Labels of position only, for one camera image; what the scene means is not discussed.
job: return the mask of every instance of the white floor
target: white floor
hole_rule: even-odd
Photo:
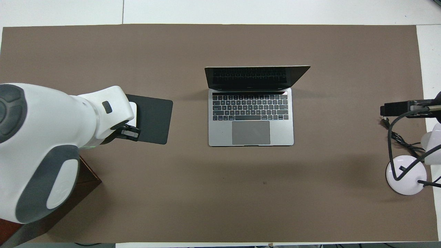
[[[0,0],[0,27],[128,23],[417,25],[424,98],[441,91],[441,7],[432,0]],[[441,189],[434,195],[441,237]]]

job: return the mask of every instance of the keyboard key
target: keyboard key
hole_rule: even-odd
[[[236,120],[260,120],[260,115],[238,115]]]

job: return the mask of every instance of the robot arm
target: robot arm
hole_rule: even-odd
[[[70,195],[79,149],[130,129],[135,116],[118,86],[79,96],[24,84],[0,85],[0,218],[36,221]]]

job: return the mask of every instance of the table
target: table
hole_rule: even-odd
[[[1,82],[69,94],[118,84],[174,101],[167,145],[118,140],[82,153],[103,184],[38,241],[437,240],[432,190],[388,188],[378,125],[383,103],[422,97],[415,26],[4,30]],[[208,146],[203,68],[244,64],[311,65],[293,87],[294,146]],[[397,132],[418,140],[424,129],[412,120]]]

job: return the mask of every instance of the laptop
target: laptop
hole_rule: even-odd
[[[293,145],[290,87],[309,68],[309,65],[206,67],[209,145]]]

